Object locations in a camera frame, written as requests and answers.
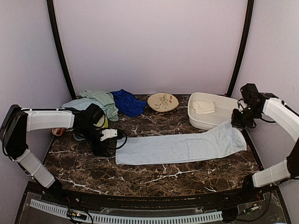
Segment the cream white towel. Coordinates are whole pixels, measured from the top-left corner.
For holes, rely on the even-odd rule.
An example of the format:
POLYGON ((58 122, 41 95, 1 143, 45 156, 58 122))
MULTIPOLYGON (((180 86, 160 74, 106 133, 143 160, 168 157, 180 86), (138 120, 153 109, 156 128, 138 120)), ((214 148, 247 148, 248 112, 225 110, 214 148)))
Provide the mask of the cream white towel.
POLYGON ((211 114, 215 112, 215 104, 213 101, 196 100, 192 101, 192 109, 196 114, 211 114))

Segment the royal blue towel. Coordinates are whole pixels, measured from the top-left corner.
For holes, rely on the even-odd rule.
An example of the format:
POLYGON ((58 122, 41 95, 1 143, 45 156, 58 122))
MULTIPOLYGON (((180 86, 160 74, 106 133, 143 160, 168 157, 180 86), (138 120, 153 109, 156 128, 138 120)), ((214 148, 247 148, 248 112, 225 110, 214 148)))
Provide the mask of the royal blue towel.
POLYGON ((111 94, 117 109, 129 117, 141 115, 147 105, 145 101, 138 100, 133 94, 124 89, 112 91, 111 94))

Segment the orange patterned cloth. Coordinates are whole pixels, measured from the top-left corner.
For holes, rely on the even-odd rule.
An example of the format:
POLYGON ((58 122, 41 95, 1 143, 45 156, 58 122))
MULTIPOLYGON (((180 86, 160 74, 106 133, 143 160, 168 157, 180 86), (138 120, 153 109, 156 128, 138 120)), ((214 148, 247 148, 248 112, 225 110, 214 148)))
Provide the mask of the orange patterned cloth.
POLYGON ((65 128, 53 128, 51 131, 52 134, 55 136, 62 136, 63 133, 65 132, 65 128))

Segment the blue grey towel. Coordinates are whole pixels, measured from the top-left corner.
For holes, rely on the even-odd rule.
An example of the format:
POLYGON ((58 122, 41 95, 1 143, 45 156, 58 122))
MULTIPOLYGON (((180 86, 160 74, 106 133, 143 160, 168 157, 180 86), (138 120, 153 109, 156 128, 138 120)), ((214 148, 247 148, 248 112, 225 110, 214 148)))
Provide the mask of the blue grey towel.
POLYGON ((72 100, 68 103, 63 104, 61 107, 62 108, 74 108, 74 109, 81 111, 81 110, 85 110, 90 104, 95 104, 100 109, 104 109, 104 107, 98 101, 95 101, 95 100, 92 100, 89 98, 81 98, 81 99, 72 100))

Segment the left black frame post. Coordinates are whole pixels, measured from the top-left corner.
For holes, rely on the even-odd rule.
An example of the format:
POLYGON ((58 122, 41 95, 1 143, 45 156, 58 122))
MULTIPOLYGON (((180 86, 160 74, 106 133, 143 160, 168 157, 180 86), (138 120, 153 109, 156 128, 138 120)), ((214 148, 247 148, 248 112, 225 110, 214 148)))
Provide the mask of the left black frame post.
POLYGON ((67 85, 67 89, 68 89, 71 99, 76 99, 77 96, 76 96, 74 86, 73 86, 73 83, 71 80, 71 76, 70 76, 70 73, 68 70, 68 66, 66 63, 66 58, 64 55, 64 50, 63 50, 63 46, 62 46, 62 42, 61 42, 61 38, 60 38, 54 1, 46 0, 46 2, 47 2, 48 14, 49 14, 51 30, 52 30, 52 34, 53 34, 53 38, 54 38, 54 43, 56 46, 58 59, 59 59, 60 66, 61 66, 61 69, 63 72, 63 76, 64 76, 64 79, 65 79, 65 82, 67 85))

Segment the white plastic basin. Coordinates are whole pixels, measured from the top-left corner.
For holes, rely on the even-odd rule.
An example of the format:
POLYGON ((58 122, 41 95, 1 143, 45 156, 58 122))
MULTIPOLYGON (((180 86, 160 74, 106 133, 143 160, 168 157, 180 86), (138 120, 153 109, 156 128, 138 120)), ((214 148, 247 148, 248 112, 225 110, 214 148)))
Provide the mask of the white plastic basin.
POLYGON ((224 121, 231 120, 232 110, 238 108, 238 100, 209 93, 195 92, 188 101, 188 116, 191 125, 202 130, 210 130, 224 121), (211 101, 215 112, 197 114, 193 106, 196 101, 211 101))

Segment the yellow patterned towel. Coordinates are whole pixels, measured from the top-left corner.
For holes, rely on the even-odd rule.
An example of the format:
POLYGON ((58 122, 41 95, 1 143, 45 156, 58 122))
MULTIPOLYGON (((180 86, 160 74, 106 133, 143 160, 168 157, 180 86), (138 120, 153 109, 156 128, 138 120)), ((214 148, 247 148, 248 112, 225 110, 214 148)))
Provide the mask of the yellow patterned towel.
POLYGON ((97 124, 94 124, 96 128, 108 128, 108 119, 103 115, 97 124))

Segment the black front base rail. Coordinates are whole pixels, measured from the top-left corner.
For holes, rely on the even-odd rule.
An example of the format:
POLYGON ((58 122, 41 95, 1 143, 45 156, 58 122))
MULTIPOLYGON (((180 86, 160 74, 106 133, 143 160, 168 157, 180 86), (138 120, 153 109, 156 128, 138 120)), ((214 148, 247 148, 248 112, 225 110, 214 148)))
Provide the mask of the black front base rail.
POLYGON ((108 196, 66 189, 63 189, 62 193, 64 198, 58 200, 43 190, 39 184, 28 182, 22 200, 33 196, 33 198, 65 205, 72 209, 94 211, 100 211, 104 208, 123 210, 174 210, 195 207, 202 207, 204 210, 236 210, 242 206, 249 207, 253 202, 257 202, 263 209, 272 209, 274 205, 281 206, 279 193, 276 190, 266 190, 256 196, 252 195, 247 200, 240 198, 238 189, 220 193, 169 197, 108 196))

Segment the pale green towel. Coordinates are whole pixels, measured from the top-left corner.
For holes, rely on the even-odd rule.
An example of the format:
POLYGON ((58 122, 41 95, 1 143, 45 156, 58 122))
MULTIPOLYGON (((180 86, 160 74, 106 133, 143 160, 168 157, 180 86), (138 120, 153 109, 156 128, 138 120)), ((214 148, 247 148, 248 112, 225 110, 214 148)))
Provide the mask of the pale green towel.
POLYGON ((116 107, 112 93, 99 90, 84 90, 79 93, 83 98, 89 98, 97 101, 103 107, 103 111, 109 121, 116 122, 119 120, 118 109, 116 107))

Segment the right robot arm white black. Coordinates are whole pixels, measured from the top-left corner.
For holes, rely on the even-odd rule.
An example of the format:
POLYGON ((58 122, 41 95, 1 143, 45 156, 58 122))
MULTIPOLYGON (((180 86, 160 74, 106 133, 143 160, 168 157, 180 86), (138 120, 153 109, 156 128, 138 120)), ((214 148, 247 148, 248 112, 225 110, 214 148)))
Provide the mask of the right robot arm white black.
POLYGON ((255 84, 245 84, 241 95, 239 107, 232 112, 232 126, 254 129, 261 125, 252 130, 258 146, 265 146, 262 137, 267 137, 271 147, 289 147, 286 152, 274 149, 280 156, 271 156, 273 162, 265 159, 267 168, 245 177, 238 198, 247 203, 256 196, 257 188, 299 178, 299 115, 273 93, 259 92, 255 84))

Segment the light blue towel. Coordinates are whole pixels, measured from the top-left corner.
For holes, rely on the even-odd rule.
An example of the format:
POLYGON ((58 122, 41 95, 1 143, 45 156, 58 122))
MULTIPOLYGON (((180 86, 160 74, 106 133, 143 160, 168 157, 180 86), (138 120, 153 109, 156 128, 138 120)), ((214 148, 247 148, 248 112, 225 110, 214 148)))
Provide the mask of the light blue towel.
POLYGON ((187 163, 219 159, 245 151, 241 131, 230 121, 203 133, 128 138, 116 151, 118 165, 153 165, 187 163))

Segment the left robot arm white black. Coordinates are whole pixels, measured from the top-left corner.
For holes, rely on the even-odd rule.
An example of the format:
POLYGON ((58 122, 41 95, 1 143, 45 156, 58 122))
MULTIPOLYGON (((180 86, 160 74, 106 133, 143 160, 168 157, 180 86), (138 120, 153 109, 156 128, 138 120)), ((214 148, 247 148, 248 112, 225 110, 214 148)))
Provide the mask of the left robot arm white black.
POLYGON ((85 110, 75 108, 30 109, 11 105, 0 128, 0 141, 3 153, 16 162, 42 187, 55 203, 63 203, 66 193, 61 190, 61 182, 44 166, 40 158, 31 150, 34 137, 47 135, 55 128, 73 129, 89 140, 95 155, 107 155, 104 142, 117 136, 116 129, 99 129, 96 124, 104 116, 101 108, 90 104, 85 110))

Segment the right black frame post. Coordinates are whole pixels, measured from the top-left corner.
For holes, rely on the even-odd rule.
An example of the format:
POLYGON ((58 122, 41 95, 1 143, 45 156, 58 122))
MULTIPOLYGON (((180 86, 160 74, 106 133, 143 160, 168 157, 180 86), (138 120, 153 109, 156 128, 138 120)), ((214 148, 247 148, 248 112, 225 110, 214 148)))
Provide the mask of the right black frame post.
POLYGON ((226 96, 229 98, 232 97, 232 94, 233 94, 233 91, 234 91, 234 88, 235 88, 235 85, 236 85, 236 82, 237 82, 237 79, 239 76, 240 68, 242 65, 242 60, 244 57, 247 40, 248 40, 248 36, 249 36, 249 31, 250 31, 250 26, 251 26, 254 2, 255 2, 254 0, 247 1, 247 8, 246 8, 246 13, 245 13, 245 20, 244 20, 244 25, 243 25, 243 30, 242 30, 242 36, 241 36, 241 40, 240 40, 240 46, 238 49, 235 66, 234 66, 233 73, 232 73, 230 83, 228 86, 228 90, 226 93, 226 96))

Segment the beige floral plate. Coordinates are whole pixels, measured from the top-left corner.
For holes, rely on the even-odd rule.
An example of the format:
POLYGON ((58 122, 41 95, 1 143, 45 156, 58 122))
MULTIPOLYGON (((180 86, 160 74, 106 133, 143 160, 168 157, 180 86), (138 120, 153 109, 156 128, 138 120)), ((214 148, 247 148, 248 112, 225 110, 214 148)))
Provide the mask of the beige floral plate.
POLYGON ((147 103, 156 112, 169 112, 176 109, 179 105, 178 99, 166 92, 158 92, 151 95, 147 103))

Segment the black frame post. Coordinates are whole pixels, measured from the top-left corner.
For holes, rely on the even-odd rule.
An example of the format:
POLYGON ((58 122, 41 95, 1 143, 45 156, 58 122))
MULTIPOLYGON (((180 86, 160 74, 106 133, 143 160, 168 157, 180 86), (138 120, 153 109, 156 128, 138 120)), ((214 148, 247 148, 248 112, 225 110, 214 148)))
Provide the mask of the black frame post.
POLYGON ((235 66, 234 66, 233 73, 232 73, 230 83, 228 86, 228 90, 226 93, 226 96, 229 98, 232 97, 232 94, 233 94, 233 91, 234 91, 234 88, 235 88, 235 85, 236 85, 236 82, 237 82, 237 79, 239 76, 240 68, 242 65, 242 60, 244 57, 247 40, 248 40, 248 36, 249 36, 249 31, 250 31, 250 26, 251 26, 254 2, 255 2, 254 0, 247 1, 247 8, 246 8, 246 13, 245 13, 245 20, 244 20, 244 25, 243 25, 243 30, 242 30, 242 36, 241 36, 241 40, 240 40, 240 46, 238 49, 235 66))
POLYGON ((77 96, 76 96, 74 86, 73 86, 73 83, 71 80, 71 76, 70 76, 70 73, 68 70, 68 66, 66 63, 66 58, 64 55, 64 50, 63 50, 63 46, 62 46, 62 42, 61 42, 61 38, 60 38, 54 1, 46 0, 46 2, 47 2, 48 14, 49 14, 51 30, 52 30, 52 34, 53 34, 53 38, 54 38, 54 43, 56 46, 58 59, 59 59, 60 66, 61 66, 61 69, 63 72, 63 76, 64 76, 64 79, 65 79, 65 82, 67 85, 67 89, 68 89, 71 99, 76 99, 77 96))

